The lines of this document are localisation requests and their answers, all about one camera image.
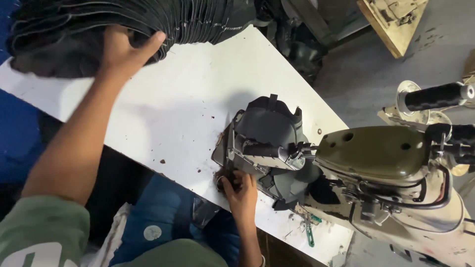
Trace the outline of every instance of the white table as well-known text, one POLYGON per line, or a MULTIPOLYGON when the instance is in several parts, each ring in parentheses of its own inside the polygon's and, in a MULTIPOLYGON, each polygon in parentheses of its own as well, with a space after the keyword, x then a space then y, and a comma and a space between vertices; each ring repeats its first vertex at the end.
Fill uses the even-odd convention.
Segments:
MULTIPOLYGON (((1 89, 63 122, 91 82, 42 79, 18 74, 8 62, 0 66, 1 89)), ((291 111, 302 109, 304 134, 313 143, 347 128, 265 37, 249 27, 216 46, 175 45, 165 60, 143 68, 120 93, 104 143, 229 209, 212 181, 219 166, 211 153, 235 113, 270 94, 291 111)), ((315 247, 309 247, 302 219, 290 211, 273 211, 272 203, 259 193, 256 225, 262 230, 327 265, 348 249, 352 231, 325 221, 313 226, 315 247)))

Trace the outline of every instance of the sewing machine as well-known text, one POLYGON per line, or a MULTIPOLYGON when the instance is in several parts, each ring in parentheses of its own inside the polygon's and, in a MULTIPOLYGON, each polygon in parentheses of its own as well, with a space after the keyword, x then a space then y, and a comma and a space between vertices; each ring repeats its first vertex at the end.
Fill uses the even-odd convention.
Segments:
POLYGON ((303 134, 305 110, 263 96, 230 121, 213 160, 253 174, 275 210, 344 225, 409 261, 414 251, 440 266, 475 266, 475 221, 452 187, 475 164, 475 126, 431 110, 474 98, 470 85, 404 81, 378 114, 389 126, 325 134, 315 145, 303 134))

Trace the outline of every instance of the person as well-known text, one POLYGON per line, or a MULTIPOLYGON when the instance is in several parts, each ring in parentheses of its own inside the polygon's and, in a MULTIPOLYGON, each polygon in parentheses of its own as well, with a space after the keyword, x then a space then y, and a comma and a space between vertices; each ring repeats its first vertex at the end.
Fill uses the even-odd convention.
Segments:
MULTIPOLYGON (((121 88, 165 39, 163 32, 157 32, 143 47, 133 48, 127 28, 107 27, 103 61, 94 82, 35 163, 21 199, 0 223, 1 267, 80 266, 90 227, 84 205, 95 183, 112 107, 121 88)), ((233 190, 226 178, 223 184, 240 236, 238 263, 258 267, 265 259, 254 222, 256 181, 242 172, 235 175, 242 179, 239 192, 233 190)), ((227 263, 202 243, 176 239, 116 266, 227 266, 227 263)))

